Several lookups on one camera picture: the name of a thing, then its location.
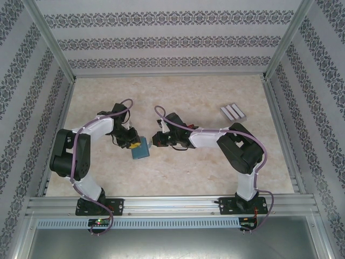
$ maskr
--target metal beam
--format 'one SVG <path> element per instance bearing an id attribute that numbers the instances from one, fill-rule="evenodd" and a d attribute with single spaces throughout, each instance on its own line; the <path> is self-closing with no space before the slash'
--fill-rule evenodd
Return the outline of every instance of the metal beam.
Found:
<path id="1" fill-rule="evenodd" d="M 300 6 L 297 8 L 295 15 L 293 16 L 289 27 L 287 28 L 284 36 L 282 37 L 275 53 L 273 54 L 270 63 L 268 64 L 267 70 L 265 72 L 265 78 L 271 78 L 275 69 L 277 68 L 281 58 L 283 57 L 287 47 L 290 45 L 294 35 L 296 34 L 298 27 L 302 23 L 304 17 L 309 11 L 313 4 L 313 0 L 302 0 Z"/>
<path id="2" fill-rule="evenodd" d="M 318 257 L 335 259 L 321 216 L 308 216 L 306 219 Z"/>
<path id="3" fill-rule="evenodd" d="M 279 112 L 278 103 L 273 94 L 272 85 L 269 80 L 262 80 L 262 82 L 263 82 L 263 87 L 264 87 L 267 103 L 271 111 L 275 130 L 277 132 L 278 139 L 280 142 L 281 150 L 284 155 L 286 166 L 288 168 L 290 175 L 295 177 L 298 188 L 299 188 L 299 192 L 301 194 L 305 194 L 307 192 L 304 188 L 302 177 L 298 170 L 298 166 L 296 164 L 296 160 L 293 155 L 291 145 L 289 143 L 289 138 L 284 126 L 284 122 Z"/>
<path id="4" fill-rule="evenodd" d="M 67 118 L 67 114 L 68 114 L 68 109 L 70 108 L 71 99 L 73 96 L 75 82 L 72 82 L 71 84 L 72 85 L 70 85 L 69 89 L 68 89 L 67 100 L 64 103 L 62 116 L 60 118 L 59 125 L 58 125 L 58 130 L 62 129 L 65 126 L 65 122 L 66 122 L 66 118 Z M 53 148 L 50 149 L 49 157 L 51 157 L 52 152 L 53 152 Z M 48 165 L 49 165 L 49 161 L 47 162 L 47 166 L 45 167 L 45 171 L 44 171 L 43 178 L 42 178 L 42 183 L 40 185 L 40 188 L 39 188 L 39 191 L 37 194 L 37 196 L 39 196 L 39 197 L 44 196 L 44 191 L 45 191 L 45 188 L 47 186 L 47 181 L 51 176 L 51 171 L 50 171 L 50 168 Z"/>
<path id="5" fill-rule="evenodd" d="M 74 82 L 75 75 L 72 71 L 71 66 L 69 65 L 63 51 L 61 50 L 57 40 L 55 39 L 52 31 L 47 24 L 44 16 L 42 15 L 40 9 L 38 8 L 35 0 L 23 0 L 23 4 L 30 16 L 32 17 L 34 23 L 39 29 L 42 37 L 46 41 L 46 44 L 50 48 L 51 52 L 54 54 L 55 59 L 59 63 L 61 69 L 63 70 L 65 76 L 67 77 L 70 83 Z"/>
<path id="6" fill-rule="evenodd" d="M 266 198 L 271 205 L 271 196 Z M 250 217 L 253 215 L 221 215 L 215 196 L 152 196 L 152 197 L 109 197 L 124 199 L 123 216 L 138 218 L 154 217 Z M 25 217 L 34 218 L 80 218 L 75 216 L 78 197 L 32 197 Z M 318 215 L 319 210 L 313 194 L 275 194 L 274 207 L 270 216 L 311 216 Z"/>
<path id="7" fill-rule="evenodd" d="M 115 77 L 199 77 L 199 76 L 252 76 L 262 72 L 195 72 L 195 73 L 119 73 L 119 74 L 78 74 L 77 78 L 115 78 Z"/>
<path id="8" fill-rule="evenodd" d="M 19 237 L 15 244 L 14 251 L 8 258 L 11 259 L 27 259 L 29 258 L 32 241 L 35 236 L 37 219 L 28 218 L 24 219 L 20 227 Z"/>

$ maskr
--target aluminum frame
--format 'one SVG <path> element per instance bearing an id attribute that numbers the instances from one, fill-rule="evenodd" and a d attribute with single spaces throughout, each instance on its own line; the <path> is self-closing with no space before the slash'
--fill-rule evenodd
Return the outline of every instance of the aluminum frame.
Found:
<path id="1" fill-rule="evenodd" d="M 296 10 L 295 15 L 293 16 L 289 27 L 284 33 L 284 36 L 282 37 L 276 51 L 274 52 L 270 63 L 267 66 L 267 69 L 265 71 L 265 77 L 271 78 L 272 74 L 274 73 L 275 69 L 279 65 L 279 62 L 281 61 L 286 49 L 290 45 L 294 35 L 298 31 L 298 27 L 301 25 L 303 19 L 307 15 L 310 7 L 313 4 L 313 0 L 302 0 L 299 7 Z"/>
<path id="2" fill-rule="evenodd" d="M 72 82 L 70 84 L 71 85 L 70 85 L 70 88 L 68 90 L 67 100 L 64 104 L 62 116 L 61 116 L 61 119 L 60 119 L 59 125 L 58 125 L 59 130 L 62 129 L 65 125 L 68 110 L 70 108 L 70 104 L 71 104 L 71 100 L 72 100 L 72 96 L 73 96 L 75 82 Z M 53 153 L 53 148 L 50 149 L 49 157 L 51 157 L 52 153 Z M 37 193 L 37 196 L 40 196 L 40 197 L 45 195 L 45 191 L 47 189 L 47 183 L 48 183 L 49 178 L 51 176 L 51 171 L 50 171 L 50 168 L 48 165 L 45 167 L 45 171 L 44 171 L 43 178 L 42 178 L 42 183 L 41 183 L 39 190 L 38 190 L 38 193 Z"/>
<path id="3" fill-rule="evenodd" d="M 267 206 L 271 204 L 269 195 Z M 124 199 L 123 216 L 119 218 L 154 219 L 154 218 L 215 218 L 246 217 L 253 215 L 221 215 L 218 204 L 219 197 L 234 195 L 210 196 L 131 196 L 111 197 Z M 334 258 L 319 209 L 313 194 L 275 194 L 272 217 L 305 216 L 309 225 L 315 249 L 319 258 Z M 95 217 L 75 215 L 78 197 L 32 197 L 25 212 L 19 239 L 11 258 L 27 258 L 40 219 L 92 219 Z"/>
<path id="4" fill-rule="evenodd" d="M 35 0 L 23 0 L 23 4 L 33 21 L 35 22 L 37 28 L 42 34 L 44 40 L 46 41 L 48 47 L 52 51 L 55 59 L 59 63 L 61 69 L 63 70 L 66 78 L 70 83 L 73 83 L 75 80 L 75 74 L 72 71 L 70 64 L 68 63 L 63 51 L 58 44 L 58 41 L 55 39 L 53 32 L 48 26 L 47 21 L 42 15 L 40 9 L 38 8 Z"/>
<path id="5" fill-rule="evenodd" d="M 289 171 L 290 177 L 295 178 L 294 180 L 296 180 L 298 191 L 296 191 L 295 187 L 294 190 L 295 192 L 306 194 L 307 192 L 305 190 L 300 171 L 298 170 L 298 166 L 296 164 L 296 160 L 294 158 L 293 151 L 289 143 L 289 138 L 285 129 L 285 125 L 282 116 L 279 112 L 278 103 L 273 94 L 272 85 L 270 81 L 265 79 L 261 79 L 261 82 L 264 87 L 267 103 L 271 111 L 274 127 L 278 135 L 278 139 L 280 142 L 281 150 L 285 159 L 287 169 Z"/>

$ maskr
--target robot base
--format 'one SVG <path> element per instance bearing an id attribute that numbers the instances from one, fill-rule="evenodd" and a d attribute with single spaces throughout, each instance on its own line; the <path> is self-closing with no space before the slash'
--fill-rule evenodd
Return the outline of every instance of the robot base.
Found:
<path id="1" fill-rule="evenodd" d="M 235 197 L 220 197 L 218 199 L 221 215 L 241 215 L 241 214 L 267 214 L 267 203 L 264 197 L 258 197 L 257 193 L 250 201 L 245 201 L 235 193 Z"/>
<path id="2" fill-rule="evenodd" d="M 97 200 L 99 203 L 108 207 L 114 216 L 122 216 L 124 199 L 107 199 L 102 189 L 101 195 Z M 93 202 L 80 198 L 75 209 L 76 216 L 106 216 L 109 212 Z"/>

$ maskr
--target patterned wallpaper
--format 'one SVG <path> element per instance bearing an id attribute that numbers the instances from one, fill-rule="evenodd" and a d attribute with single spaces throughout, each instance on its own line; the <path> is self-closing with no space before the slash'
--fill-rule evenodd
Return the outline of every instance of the patterned wallpaper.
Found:
<path id="1" fill-rule="evenodd" d="M 76 75 L 264 72 L 301 0 L 40 0 Z"/>
<path id="2" fill-rule="evenodd" d="M 315 1 L 271 78 L 299 170 L 345 258 L 345 1 Z"/>
<path id="3" fill-rule="evenodd" d="M 69 82 L 20 0 L 0 3 L 0 258 L 36 196 Z"/>

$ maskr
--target blue block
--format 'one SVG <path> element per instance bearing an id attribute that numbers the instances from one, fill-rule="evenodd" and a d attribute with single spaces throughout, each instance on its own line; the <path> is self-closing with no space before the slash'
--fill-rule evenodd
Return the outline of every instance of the blue block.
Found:
<path id="1" fill-rule="evenodd" d="M 141 159 L 150 156 L 149 147 L 145 137 L 140 137 L 141 145 L 132 149 L 133 159 Z"/>

